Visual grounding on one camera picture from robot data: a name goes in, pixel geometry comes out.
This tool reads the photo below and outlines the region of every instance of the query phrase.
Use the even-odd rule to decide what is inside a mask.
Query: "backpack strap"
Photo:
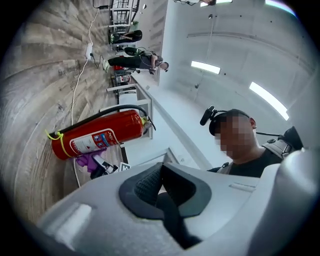
[[[262,147],[271,151],[281,159],[286,158],[291,152],[295,151],[292,146],[284,142],[282,139],[269,139],[266,144],[262,145]]]

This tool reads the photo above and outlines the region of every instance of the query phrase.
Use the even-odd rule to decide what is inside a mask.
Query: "power outlet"
[[[90,54],[92,53],[92,46],[93,46],[93,43],[90,42],[90,43],[88,43],[88,46],[86,47],[85,56],[89,61],[91,60]]]

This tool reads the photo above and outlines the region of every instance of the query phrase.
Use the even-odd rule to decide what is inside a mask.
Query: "cable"
[[[98,9],[98,11],[96,12],[96,15],[95,15],[93,21],[91,21],[91,24],[90,24],[90,27],[89,27],[89,39],[90,39],[90,42],[91,42],[92,46],[94,45],[94,43],[92,42],[91,35],[90,35],[90,33],[91,33],[91,27],[92,27],[92,24],[95,22],[95,20],[96,20],[96,18],[97,18],[97,16],[98,16],[99,10],[100,10],[100,9]],[[84,72],[84,70],[85,70],[85,67],[86,67],[86,65],[87,65],[87,63],[88,63],[88,60],[89,60],[89,59],[87,58],[85,64],[83,65],[82,71],[81,71],[81,73],[80,73],[79,76],[78,76],[78,79],[77,79],[77,81],[76,81],[76,85],[75,85],[74,90],[73,90],[72,105],[71,105],[71,125],[74,124],[74,105],[75,105],[76,90],[77,90],[77,87],[78,87],[78,84],[79,84],[80,77],[81,77],[81,75],[83,74],[83,72]],[[73,170],[74,170],[74,175],[75,175],[75,178],[76,178],[76,182],[77,182],[77,184],[78,184],[78,187],[80,188],[81,185],[80,185],[79,178],[78,178],[78,174],[77,174],[76,159],[75,159],[75,158],[73,158]]]

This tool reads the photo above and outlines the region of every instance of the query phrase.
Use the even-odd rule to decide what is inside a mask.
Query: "white ceiling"
[[[178,91],[203,109],[241,109],[255,118],[261,132],[283,133],[291,120],[285,121],[249,86],[257,83],[289,109],[315,72],[319,53],[296,17],[265,6],[264,0],[203,8],[169,1],[162,56],[170,71],[161,73],[159,86]],[[202,73],[191,67],[192,61],[218,66],[221,72]]]

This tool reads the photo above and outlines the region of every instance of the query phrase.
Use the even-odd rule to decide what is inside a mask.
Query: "purple cloth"
[[[103,149],[103,150],[95,151],[92,153],[83,154],[82,156],[77,157],[75,161],[81,167],[87,166],[88,173],[92,173],[98,167],[97,163],[92,157],[95,155],[101,156],[102,152],[106,150],[107,149]]]

